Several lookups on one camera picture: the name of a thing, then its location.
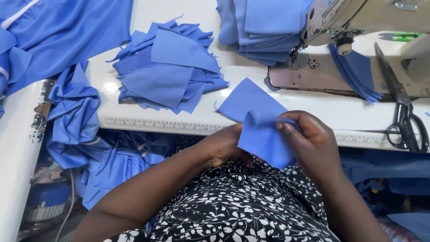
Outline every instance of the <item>black scissors handle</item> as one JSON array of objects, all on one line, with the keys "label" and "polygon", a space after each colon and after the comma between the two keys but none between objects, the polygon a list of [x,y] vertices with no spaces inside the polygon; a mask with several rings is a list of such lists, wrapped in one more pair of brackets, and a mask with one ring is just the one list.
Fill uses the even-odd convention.
[{"label": "black scissors handle", "polygon": [[[398,149],[409,149],[413,153],[426,153],[429,150],[429,136],[423,121],[412,113],[412,104],[409,106],[397,103],[396,116],[394,124],[387,130],[387,139],[390,144]],[[412,127],[412,120],[417,124],[421,136],[421,147],[415,137],[414,129]],[[390,139],[390,131],[397,128],[400,131],[400,143],[394,143]]]}]

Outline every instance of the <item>black and white floral dress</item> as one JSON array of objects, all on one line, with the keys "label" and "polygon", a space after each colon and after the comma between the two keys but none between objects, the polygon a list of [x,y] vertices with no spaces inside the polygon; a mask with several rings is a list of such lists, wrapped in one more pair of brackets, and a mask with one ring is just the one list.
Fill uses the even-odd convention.
[{"label": "black and white floral dress", "polygon": [[[180,138],[177,152],[200,137]],[[297,165],[280,170],[240,161],[196,176],[159,212],[150,233],[125,231],[105,242],[322,241],[339,239],[327,225],[321,194]]]}]

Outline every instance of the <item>scissors blade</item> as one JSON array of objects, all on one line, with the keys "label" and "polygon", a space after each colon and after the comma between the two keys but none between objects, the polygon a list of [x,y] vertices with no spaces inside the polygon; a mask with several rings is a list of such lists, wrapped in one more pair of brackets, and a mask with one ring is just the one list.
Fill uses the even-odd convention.
[{"label": "scissors blade", "polygon": [[394,96],[397,103],[402,103],[402,104],[405,104],[406,106],[409,106],[411,104],[411,99],[406,93],[406,90],[403,84],[399,82],[396,75],[394,74],[393,69],[391,68],[390,64],[385,58],[384,53],[382,53],[382,50],[379,47],[377,42],[375,42],[375,48],[376,48],[376,56],[378,57],[379,65],[381,66],[381,69],[382,69],[382,74],[384,75],[385,80],[387,81],[388,90],[390,91],[391,95]]}]

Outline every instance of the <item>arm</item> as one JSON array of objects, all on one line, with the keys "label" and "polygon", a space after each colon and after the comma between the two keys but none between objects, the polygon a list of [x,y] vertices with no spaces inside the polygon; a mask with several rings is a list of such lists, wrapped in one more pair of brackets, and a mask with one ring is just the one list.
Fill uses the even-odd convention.
[{"label": "arm", "polygon": [[321,192],[330,229],[347,242],[389,242],[390,238],[365,204],[341,167],[333,130],[304,111],[286,112],[282,117],[298,122],[276,123],[296,153],[302,171]]},{"label": "arm", "polygon": [[240,158],[241,125],[225,128],[120,184],[88,212],[74,241],[103,241],[144,225],[198,173]]}]

